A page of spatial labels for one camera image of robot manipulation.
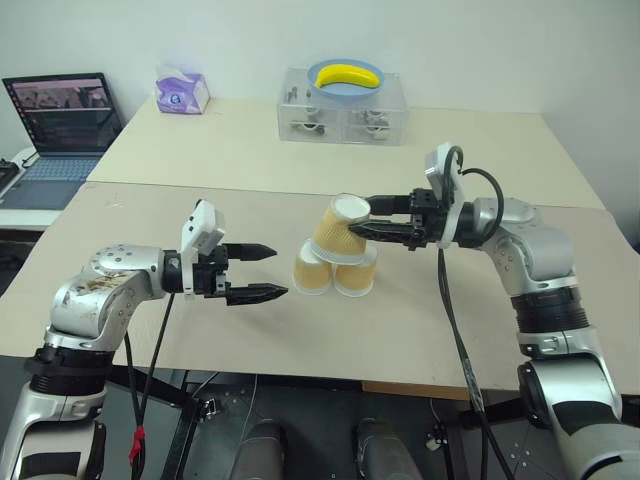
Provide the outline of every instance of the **laptop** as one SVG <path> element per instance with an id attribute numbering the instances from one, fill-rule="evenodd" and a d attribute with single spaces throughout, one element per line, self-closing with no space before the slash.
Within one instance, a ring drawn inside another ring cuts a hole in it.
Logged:
<path id="1" fill-rule="evenodd" d="M 122 130 L 104 75 L 2 81 L 38 158 L 0 209 L 63 210 Z"/>

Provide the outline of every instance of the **laptop keyboard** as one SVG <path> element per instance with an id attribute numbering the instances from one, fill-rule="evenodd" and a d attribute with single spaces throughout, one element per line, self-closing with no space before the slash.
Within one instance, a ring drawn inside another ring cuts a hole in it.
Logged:
<path id="1" fill-rule="evenodd" d="M 84 182 L 99 161 L 99 158 L 41 158 L 29 167 L 21 180 Z"/>

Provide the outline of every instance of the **banana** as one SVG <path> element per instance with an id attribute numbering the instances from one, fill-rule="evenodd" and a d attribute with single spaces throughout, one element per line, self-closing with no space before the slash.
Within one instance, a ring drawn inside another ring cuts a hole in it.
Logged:
<path id="1" fill-rule="evenodd" d="M 366 88 L 377 88 L 380 85 L 380 79 L 370 70 L 345 63 L 334 63 L 320 69 L 315 86 L 321 88 L 338 82 Z"/>

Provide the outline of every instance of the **yellow paper cup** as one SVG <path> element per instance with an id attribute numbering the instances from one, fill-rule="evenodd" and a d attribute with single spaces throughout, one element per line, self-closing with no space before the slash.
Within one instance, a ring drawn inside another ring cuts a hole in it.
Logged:
<path id="1" fill-rule="evenodd" d="M 349 225 L 366 220 L 370 211 L 367 201 L 355 195 L 342 193 L 334 197 L 313 234 L 313 253 L 339 265 L 361 263 L 367 241 L 349 231 Z"/>
<path id="2" fill-rule="evenodd" d="M 347 297 L 362 297 L 369 293 L 373 288 L 377 260 L 378 251 L 367 245 L 360 265 L 338 265 L 335 274 L 336 290 Z"/>
<path id="3" fill-rule="evenodd" d="M 311 250 L 311 240 L 306 240 L 293 269 L 293 284 L 307 295 L 322 295 L 331 286 L 331 264 L 318 258 Z"/>

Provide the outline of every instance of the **white wall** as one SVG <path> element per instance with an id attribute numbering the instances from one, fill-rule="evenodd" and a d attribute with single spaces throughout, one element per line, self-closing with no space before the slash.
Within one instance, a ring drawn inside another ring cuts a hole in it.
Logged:
<path id="1" fill-rule="evenodd" d="M 632 244 L 640 242 L 640 1 L 585 2 L 547 124 Z M 559 67 L 568 55 L 559 58 Z"/>
<path id="2" fill-rule="evenodd" d="M 361 58 L 399 72 L 415 106 L 549 112 L 604 201 L 635 203 L 637 223 L 637 181 L 610 188 L 592 168 L 599 155 L 588 154 L 608 105 L 591 112 L 589 88 L 622 98 L 618 72 L 573 89 L 620 59 L 637 61 L 637 17 L 638 0 L 0 0 L 0 76 L 103 71 L 128 119 L 159 63 L 201 71 L 216 96 L 274 99 L 287 66 Z M 638 98 L 637 89 L 629 93 Z M 612 118 L 624 115 L 620 102 L 611 104 Z M 575 122 L 585 110 L 592 120 Z M 584 143 L 570 140 L 580 137 Z M 0 155 L 26 144 L 0 92 Z M 609 161 L 632 177 L 620 156 Z"/>

